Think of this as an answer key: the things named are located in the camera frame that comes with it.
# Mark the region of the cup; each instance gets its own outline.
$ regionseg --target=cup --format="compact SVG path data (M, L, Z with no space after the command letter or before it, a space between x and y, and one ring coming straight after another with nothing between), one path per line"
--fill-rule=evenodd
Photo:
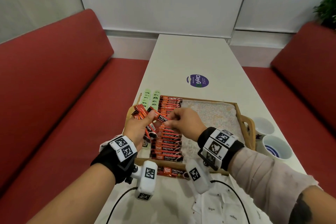
M263 139L264 136L274 133L275 129L273 124L262 117L256 117L253 119L255 125L255 139ZM250 133L250 128L247 125L247 132Z
M273 135L266 135L263 140L259 140L256 143L256 151L280 161L286 161L293 155L289 144Z

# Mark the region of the table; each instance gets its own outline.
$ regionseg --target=table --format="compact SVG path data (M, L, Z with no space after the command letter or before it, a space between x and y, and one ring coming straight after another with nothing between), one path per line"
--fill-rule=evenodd
M208 86L191 86L187 77L193 74L206 77ZM163 95L238 103L242 115L270 120L274 135L286 140L224 39L159 35L134 103L146 88ZM305 173L295 154L287 164ZM115 201L135 185L135 180L132 185L116 185L95 223L105 223ZM159 176L149 202L136 200L129 192L111 219L113 223L186 223L193 202L185 180Z

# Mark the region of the forearm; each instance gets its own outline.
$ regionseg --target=forearm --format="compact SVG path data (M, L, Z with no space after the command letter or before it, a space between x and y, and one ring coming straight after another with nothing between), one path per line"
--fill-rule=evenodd
M115 183L107 167L94 164L28 223L94 223Z
M336 200L284 163L243 148L228 171L274 223L335 223Z

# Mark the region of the red cushion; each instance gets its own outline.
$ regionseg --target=red cushion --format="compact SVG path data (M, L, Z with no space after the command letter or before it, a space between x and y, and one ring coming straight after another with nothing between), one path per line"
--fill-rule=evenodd
M92 10L0 44L0 189L112 54Z
M90 166L102 142L122 133L147 64L109 61L0 199L0 223L26 223Z
M305 171L336 197L336 139L270 68L243 69Z
M336 32L305 24L271 65L336 130Z

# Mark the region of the black cable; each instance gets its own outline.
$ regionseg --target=black cable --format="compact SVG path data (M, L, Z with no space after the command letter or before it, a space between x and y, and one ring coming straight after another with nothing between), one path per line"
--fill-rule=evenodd
M242 207L244 209L244 212L245 212L245 215L246 215L246 218L247 218L247 223L250 224L250 220L249 220L249 217L247 216L247 212L246 212L245 206L244 206L242 200L240 199L240 197L238 196L238 194L235 192L235 190L233 188L231 188L229 185L227 185L225 182L221 182L221 181L218 181L218 180L212 180L210 182L211 183L214 183L214 182L222 183L222 184L228 186L236 194L237 198L239 199L239 201L240 201L240 203L241 203L241 205L242 205Z
M108 219L107 219L106 224L108 224L108 222L109 222L109 220L110 220L110 218L111 218L111 215L112 215L112 213L113 213L113 210L115 209L115 207L116 207L117 204L119 203L120 199L122 199L122 197L123 197L124 195L126 195L128 192L130 192L131 190L134 190L134 189L137 189L137 188L138 188L138 187L133 187L133 188L129 189L128 191L126 191L124 194L122 194L121 197L119 197L119 199L116 201L116 203L114 204L114 206L113 206L113 208L112 208L112 211L111 211L111 213L110 213L110 216L109 216Z

